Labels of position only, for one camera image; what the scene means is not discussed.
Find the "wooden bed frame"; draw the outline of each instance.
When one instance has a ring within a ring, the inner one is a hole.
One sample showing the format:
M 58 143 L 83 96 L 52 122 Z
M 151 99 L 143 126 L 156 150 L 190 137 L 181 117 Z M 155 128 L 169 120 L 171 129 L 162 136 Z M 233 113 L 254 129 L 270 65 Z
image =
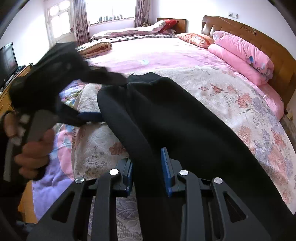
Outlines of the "wooden bed frame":
M 243 38 L 259 48 L 272 60 L 274 64 L 273 78 L 268 83 L 281 96 L 286 108 L 296 89 L 296 60 L 288 50 L 272 38 L 248 25 L 228 18 L 204 16 L 201 33 L 212 37 L 213 32 L 218 30 Z

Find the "finger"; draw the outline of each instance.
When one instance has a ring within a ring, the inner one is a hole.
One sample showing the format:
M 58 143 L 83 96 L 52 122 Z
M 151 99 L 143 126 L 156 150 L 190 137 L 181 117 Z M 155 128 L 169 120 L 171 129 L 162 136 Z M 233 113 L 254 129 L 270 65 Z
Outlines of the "finger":
M 19 169 L 19 174 L 21 174 L 24 178 L 31 180 L 37 177 L 38 170 L 32 170 L 25 167 L 21 167 Z
M 52 128 L 44 133 L 42 141 L 47 144 L 52 144 L 54 142 L 54 130 Z
M 12 112 L 4 117 L 4 131 L 9 138 L 17 135 L 17 119 Z
M 44 142 L 28 142 L 22 147 L 22 153 L 31 158 L 40 158 L 48 155 L 52 151 L 53 143 L 45 144 Z
M 15 156 L 16 164 L 29 169 L 40 168 L 42 166 L 45 166 L 48 162 L 49 162 L 48 156 L 44 156 L 41 158 L 30 158 L 25 156 L 24 154 L 19 154 Z

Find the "television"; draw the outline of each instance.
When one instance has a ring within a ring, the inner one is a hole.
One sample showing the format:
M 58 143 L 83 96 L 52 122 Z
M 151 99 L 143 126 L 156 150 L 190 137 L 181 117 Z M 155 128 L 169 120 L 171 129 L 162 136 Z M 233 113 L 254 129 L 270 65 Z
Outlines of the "television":
M 0 49 L 0 88 L 18 69 L 12 42 Z

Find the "silver bolt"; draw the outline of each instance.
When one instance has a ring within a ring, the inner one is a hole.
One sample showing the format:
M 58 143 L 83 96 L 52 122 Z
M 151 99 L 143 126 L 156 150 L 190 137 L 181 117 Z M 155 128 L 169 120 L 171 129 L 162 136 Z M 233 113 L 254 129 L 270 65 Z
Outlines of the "silver bolt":
M 181 176 L 187 176 L 187 175 L 188 175 L 188 171 L 182 169 L 181 171 L 179 171 L 179 174 L 180 174 Z
M 215 177 L 214 182 L 217 183 L 217 184 L 221 184 L 223 182 L 223 180 L 221 178 L 219 178 L 219 177 Z
M 84 182 L 84 178 L 83 177 L 78 177 L 75 179 L 75 182 L 80 184 L 80 183 L 83 183 Z
M 109 173 L 110 175 L 117 175 L 119 171 L 116 168 L 114 168 L 114 169 L 111 169 Z

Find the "floral bedspread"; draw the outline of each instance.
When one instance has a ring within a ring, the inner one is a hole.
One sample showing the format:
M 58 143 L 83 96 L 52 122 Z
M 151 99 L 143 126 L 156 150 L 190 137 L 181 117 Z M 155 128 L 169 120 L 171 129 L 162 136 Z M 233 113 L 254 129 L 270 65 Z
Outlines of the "floral bedspread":
M 174 80 L 227 124 L 256 157 L 291 212 L 295 212 L 295 151 L 280 122 L 252 86 L 233 71 L 218 67 L 151 72 Z M 100 85 L 88 84 L 74 107 L 80 111 L 99 111 L 96 101 L 99 89 Z M 125 148 L 106 123 L 74 128 L 72 167 L 75 177 L 99 177 L 127 156 Z M 118 198 L 116 208 L 118 240 L 142 240 L 134 193 L 125 199 Z
M 80 80 L 70 83 L 60 93 L 62 102 L 73 107 L 84 86 L 85 84 Z M 74 180 L 71 166 L 73 126 L 58 123 L 53 129 L 55 131 L 54 146 L 49 155 L 50 162 L 46 167 L 45 175 L 32 183 L 34 211 L 38 220 Z

